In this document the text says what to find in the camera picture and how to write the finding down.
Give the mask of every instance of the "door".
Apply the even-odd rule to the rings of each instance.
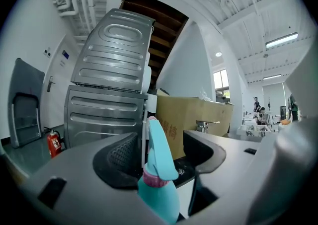
[[[72,38],[65,36],[60,42],[45,76],[41,99],[42,126],[64,124],[64,103],[71,76],[79,55]]]

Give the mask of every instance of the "white ceiling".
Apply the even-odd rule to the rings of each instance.
[[[317,30],[301,0],[198,1],[209,11],[215,26],[229,42],[248,83],[275,74],[289,75],[309,49]],[[72,23],[82,46],[89,31],[81,1],[78,2],[79,14],[73,17]],[[93,2],[96,21],[99,22],[106,14],[107,0]],[[298,32],[297,40],[265,49],[266,42],[293,32]],[[223,60],[213,58],[213,55],[213,68],[218,68]]]

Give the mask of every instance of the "cardboard box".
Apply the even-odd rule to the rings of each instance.
[[[186,97],[158,96],[157,99],[156,117],[165,132],[174,160],[185,156],[184,130],[195,130],[197,120],[220,121],[209,129],[209,133],[221,137],[228,132],[232,113],[232,104]]]

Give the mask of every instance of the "person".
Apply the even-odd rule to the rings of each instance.
[[[259,113],[259,111],[260,111],[260,105],[259,105],[259,102],[258,102],[258,100],[257,100],[257,97],[254,97],[254,110],[253,110],[253,112],[254,113]]]
[[[260,113],[259,113],[259,120],[257,122],[257,125],[267,125],[269,124],[270,118],[269,118],[269,114],[267,114],[265,112],[265,108],[262,107],[260,109]]]
[[[289,99],[290,99],[289,109],[292,111],[293,122],[296,122],[298,121],[298,104],[292,94],[290,95]]]

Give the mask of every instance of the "stacked washing machine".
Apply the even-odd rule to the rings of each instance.
[[[76,85],[66,96],[66,148],[129,132],[137,132],[141,143],[153,22],[112,9],[90,33],[73,71]]]

